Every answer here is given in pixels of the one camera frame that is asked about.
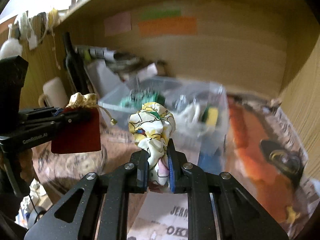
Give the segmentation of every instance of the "clear plastic container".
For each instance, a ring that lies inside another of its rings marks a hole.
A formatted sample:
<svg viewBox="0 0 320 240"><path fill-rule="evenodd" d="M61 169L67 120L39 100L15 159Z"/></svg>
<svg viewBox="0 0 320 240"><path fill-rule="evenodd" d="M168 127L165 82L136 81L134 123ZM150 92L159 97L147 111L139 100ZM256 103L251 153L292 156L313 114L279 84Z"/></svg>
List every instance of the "clear plastic container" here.
<svg viewBox="0 0 320 240"><path fill-rule="evenodd" d="M117 125L124 130L128 129L129 117L141 108L121 107L120 101L127 97L132 89L152 89L160 92L165 97L165 107L173 113L178 113L179 107L184 107L184 100L189 103L196 103L202 106L204 111L206 106L216 107L218 109L218 119L215 127L206 126L204 123L198 122L196 125L186 123L185 126L177 125L177 127L185 127L183 130L177 130L179 136L196 138L201 142L200 156L198 165L204 171L218 173L219 163L215 153L224 151L224 142L226 133L228 132L228 103L224 87L215 82L198 82L183 79L175 79L169 77L153 77L140 80L135 77L126 83L116 87L112 92L108 93L98 104L110 111Z"/></svg>

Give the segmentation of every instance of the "screw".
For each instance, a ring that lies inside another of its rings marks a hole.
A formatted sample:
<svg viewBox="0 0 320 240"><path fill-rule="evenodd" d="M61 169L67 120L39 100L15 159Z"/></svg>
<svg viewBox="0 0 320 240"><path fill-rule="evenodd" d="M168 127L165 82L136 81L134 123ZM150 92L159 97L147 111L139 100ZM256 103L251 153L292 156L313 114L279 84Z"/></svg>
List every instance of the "screw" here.
<svg viewBox="0 0 320 240"><path fill-rule="evenodd" d="M184 167L186 170L191 170L192 167L193 167L193 164L192 164L192 163L185 163L185 164L183 165L183 167Z"/></svg>
<svg viewBox="0 0 320 240"><path fill-rule="evenodd" d="M221 177L223 178L223 179L230 179L231 178L231 174L229 173L229 172L222 172L221 173Z"/></svg>
<svg viewBox="0 0 320 240"><path fill-rule="evenodd" d="M97 176L97 174L95 174L94 172L89 172L85 177L88 180L94 179Z"/></svg>
<svg viewBox="0 0 320 240"><path fill-rule="evenodd" d="M133 163L126 163L126 164L124 165L124 168L125 168L126 170L131 170L131 169L133 169L133 167L134 167L134 164L133 164Z"/></svg>

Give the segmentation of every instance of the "paper tag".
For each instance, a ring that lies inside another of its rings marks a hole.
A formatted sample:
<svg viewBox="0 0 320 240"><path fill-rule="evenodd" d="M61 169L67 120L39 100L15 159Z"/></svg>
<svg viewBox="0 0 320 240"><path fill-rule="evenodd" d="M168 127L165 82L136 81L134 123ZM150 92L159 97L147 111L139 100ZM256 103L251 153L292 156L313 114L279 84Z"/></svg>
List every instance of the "paper tag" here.
<svg viewBox="0 0 320 240"><path fill-rule="evenodd" d="M31 35L30 38L28 38L28 42L30 50L33 50L38 46L37 36L35 35L34 31L31 31Z"/></svg>

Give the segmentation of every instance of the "green sticky note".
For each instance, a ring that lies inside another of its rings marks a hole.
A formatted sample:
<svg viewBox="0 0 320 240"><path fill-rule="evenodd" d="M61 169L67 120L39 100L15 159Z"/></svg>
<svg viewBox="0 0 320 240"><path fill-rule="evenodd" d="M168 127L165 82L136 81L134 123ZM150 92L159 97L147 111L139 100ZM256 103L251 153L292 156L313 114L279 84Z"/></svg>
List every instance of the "green sticky note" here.
<svg viewBox="0 0 320 240"><path fill-rule="evenodd" d="M140 20L141 21L148 21L148 20L155 20L161 18L168 18L168 17L179 17L181 16L181 10L159 10L159 9L149 9L141 13Z"/></svg>

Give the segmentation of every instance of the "orange paper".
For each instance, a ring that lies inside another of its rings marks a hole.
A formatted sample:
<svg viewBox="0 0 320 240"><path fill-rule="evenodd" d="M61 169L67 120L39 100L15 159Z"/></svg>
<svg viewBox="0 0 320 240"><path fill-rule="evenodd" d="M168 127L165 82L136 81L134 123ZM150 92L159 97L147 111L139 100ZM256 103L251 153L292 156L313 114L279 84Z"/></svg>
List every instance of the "orange paper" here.
<svg viewBox="0 0 320 240"><path fill-rule="evenodd" d="M168 17L138 23L142 37L171 35L196 35L197 20L194 17Z"/></svg>

